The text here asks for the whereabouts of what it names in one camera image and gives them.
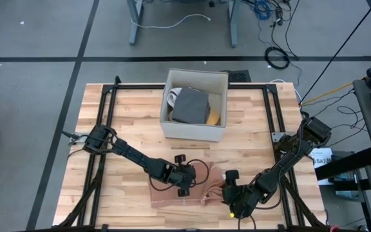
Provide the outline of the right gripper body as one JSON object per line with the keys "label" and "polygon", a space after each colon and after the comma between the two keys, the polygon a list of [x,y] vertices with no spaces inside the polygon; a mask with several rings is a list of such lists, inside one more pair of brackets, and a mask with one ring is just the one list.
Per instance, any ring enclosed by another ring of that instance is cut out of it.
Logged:
{"label": "right gripper body", "polygon": [[229,207],[234,218],[251,216],[260,200],[260,192],[246,185],[224,186],[222,188],[222,202]]}

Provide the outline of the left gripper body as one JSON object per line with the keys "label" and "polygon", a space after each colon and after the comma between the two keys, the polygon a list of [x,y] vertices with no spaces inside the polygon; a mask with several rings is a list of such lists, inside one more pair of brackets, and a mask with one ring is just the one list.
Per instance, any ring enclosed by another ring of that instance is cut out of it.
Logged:
{"label": "left gripper body", "polygon": [[169,174],[169,183],[178,187],[179,197],[188,197],[195,178],[196,171],[192,165],[181,165]]}

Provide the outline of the salmon pink towel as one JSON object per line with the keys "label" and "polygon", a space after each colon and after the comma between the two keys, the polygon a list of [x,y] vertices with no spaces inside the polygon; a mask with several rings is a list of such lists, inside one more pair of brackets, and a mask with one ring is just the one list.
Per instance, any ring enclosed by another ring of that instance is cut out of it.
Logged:
{"label": "salmon pink towel", "polygon": [[[201,162],[193,162],[191,165],[196,170],[196,181],[202,182],[205,180],[207,176],[206,167]],[[207,166],[209,168],[208,179],[203,184],[191,188],[188,197],[179,197],[177,187],[172,187],[166,191],[157,191],[149,184],[151,207],[211,206],[221,204],[225,175],[214,162],[207,162]]]}

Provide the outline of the beige fabric storage box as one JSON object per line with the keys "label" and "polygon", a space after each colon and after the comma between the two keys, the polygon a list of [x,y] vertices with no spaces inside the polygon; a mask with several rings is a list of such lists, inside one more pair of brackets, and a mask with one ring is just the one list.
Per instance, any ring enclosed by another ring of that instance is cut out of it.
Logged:
{"label": "beige fabric storage box", "polygon": [[[229,74],[196,70],[170,69],[162,94],[160,125],[164,136],[173,139],[221,141],[227,124],[227,91]],[[208,94],[211,109],[219,114],[215,125],[186,124],[169,120],[169,91],[173,88],[193,88]]]}

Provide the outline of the mustard yellow towel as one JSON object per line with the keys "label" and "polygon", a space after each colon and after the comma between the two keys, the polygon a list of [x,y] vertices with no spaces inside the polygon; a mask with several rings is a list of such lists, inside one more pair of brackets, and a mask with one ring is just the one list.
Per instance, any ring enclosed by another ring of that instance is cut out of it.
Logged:
{"label": "mustard yellow towel", "polygon": [[209,116],[206,120],[206,124],[210,126],[216,126],[220,120],[220,113],[214,109],[211,109]]}

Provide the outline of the dark grey waffle towel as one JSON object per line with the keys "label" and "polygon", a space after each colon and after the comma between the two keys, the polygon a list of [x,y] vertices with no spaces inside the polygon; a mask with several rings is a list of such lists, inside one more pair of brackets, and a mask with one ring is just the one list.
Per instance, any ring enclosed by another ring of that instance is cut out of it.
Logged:
{"label": "dark grey waffle towel", "polygon": [[186,124],[205,124],[210,109],[208,93],[182,88],[176,97],[171,118]]}

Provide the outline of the white plaid towel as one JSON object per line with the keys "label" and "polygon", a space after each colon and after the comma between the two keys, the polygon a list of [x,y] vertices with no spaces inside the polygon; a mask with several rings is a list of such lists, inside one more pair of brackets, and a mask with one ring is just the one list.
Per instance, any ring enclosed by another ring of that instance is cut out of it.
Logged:
{"label": "white plaid towel", "polygon": [[172,88],[169,90],[169,94],[167,96],[167,119],[172,121],[172,114],[175,106],[176,98],[180,95],[182,88]]}

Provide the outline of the white printed paper label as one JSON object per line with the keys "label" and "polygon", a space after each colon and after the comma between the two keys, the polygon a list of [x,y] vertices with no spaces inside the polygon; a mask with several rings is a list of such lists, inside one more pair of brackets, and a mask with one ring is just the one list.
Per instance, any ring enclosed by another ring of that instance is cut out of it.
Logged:
{"label": "white printed paper label", "polygon": [[309,157],[313,159],[314,169],[317,169],[331,162],[332,150],[330,148],[314,148]]}

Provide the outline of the black cart beam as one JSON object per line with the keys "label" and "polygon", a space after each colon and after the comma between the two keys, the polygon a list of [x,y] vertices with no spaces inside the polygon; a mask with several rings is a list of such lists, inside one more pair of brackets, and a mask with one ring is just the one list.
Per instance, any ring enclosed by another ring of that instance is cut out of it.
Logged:
{"label": "black cart beam", "polygon": [[328,164],[316,168],[315,172],[317,179],[323,180],[335,175],[364,168],[365,166],[371,166],[371,148],[352,153],[338,160],[332,160]]}

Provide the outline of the black perforated floor mat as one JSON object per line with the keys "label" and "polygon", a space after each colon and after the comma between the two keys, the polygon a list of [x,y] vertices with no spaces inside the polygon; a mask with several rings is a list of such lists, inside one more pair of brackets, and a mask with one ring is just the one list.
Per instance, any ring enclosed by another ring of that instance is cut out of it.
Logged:
{"label": "black perforated floor mat", "polygon": [[226,70],[225,72],[229,74],[229,82],[252,82],[248,70]]}

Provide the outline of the grey desk leg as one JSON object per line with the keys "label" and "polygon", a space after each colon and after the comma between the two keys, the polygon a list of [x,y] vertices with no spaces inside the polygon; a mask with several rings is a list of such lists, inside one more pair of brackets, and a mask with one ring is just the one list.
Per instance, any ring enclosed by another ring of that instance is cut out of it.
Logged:
{"label": "grey desk leg", "polygon": [[240,8],[240,0],[230,0],[228,2],[228,9],[227,9],[227,16],[228,16],[228,24],[230,29],[230,40],[231,40],[231,47],[235,48],[238,44],[238,11]]}
{"label": "grey desk leg", "polygon": [[143,1],[144,0],[126,0],[128,4],[128,9],[130,13],[130,17],[132,20],[131,23],[131,30],[129,35],[129,44],[131,46],[135,45],[137,40],[137,35],[139,31],[139,24],[142,20],[142,12],[143,12]]}

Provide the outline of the long straight black pole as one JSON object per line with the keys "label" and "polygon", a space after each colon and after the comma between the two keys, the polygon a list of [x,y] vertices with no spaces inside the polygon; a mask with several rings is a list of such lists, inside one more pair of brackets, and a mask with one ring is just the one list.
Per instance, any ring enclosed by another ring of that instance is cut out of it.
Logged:
{"label": "long straight black pole", "polygon": [[351,37],[355,34],[355,32],[357,31],[357,29],[362,25],[362,23],[364,22],[364,20],[368,17],[368,15],[371,13],[371,6],[369,8],[369,10],[366,12],[366,14],[362,17],[362,19],[358,22],[358,24],[356,25],[356,27],[352,30],[352,32],[348,35],[348,37],[346,38],[346,40],[343,42],[343,44],[339,47],[339,49],[336,51],[336,53],[331,57],[331,59],[329,60],[329,62],[327,63],[327,65],[324,67],[324,69],[322,70],[322,72],[318,75],[317,79],[312,83],[312,85],[310,86],[310,88],[307,90],[307,92],[305,93],[305,95],[301,98],[300,102],[299,102],[299,106],[302,105],[303,101],[305,100],[305,98],[308,96],[308,94],[312,91],[312,89],[315,87],[315,85],[318,83],[318,81],[322,78],[322,76],[325,74],[325,72],[327,71],[327,69],[329,68],[329,66],[332,64],[332,62],[334,61],[334,59],[338,56],[338,54],[340,53],[340,51],[342,51],[342,49],[345,47],[345,45],[349,42],[349,40],[351,39]]}

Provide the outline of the black metal table frame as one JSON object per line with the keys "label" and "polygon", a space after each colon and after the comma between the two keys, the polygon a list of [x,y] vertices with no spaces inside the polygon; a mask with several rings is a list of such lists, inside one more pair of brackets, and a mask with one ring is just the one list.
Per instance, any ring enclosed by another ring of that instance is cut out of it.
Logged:
{"label": "black metal table frame", "polygon": [[[297,130],[301,117],[294,87],[288,82],[233,83],[227,95],[227,126],[220,142],[167,139],[159,122],[164,85],[121,84],[111,125],[130,146],[150,157],[214,162],[222,171],[236,169],[245,184],[274,164],[270,132]],[[273,195],[251,218],[231,218],[225,204],[152,208],[148,179],[141,168],[108,155],[99,199],[90,197],[84,221],[97,210],[96,228],[110,229],[276,229],[306,224],[292,197]]]}

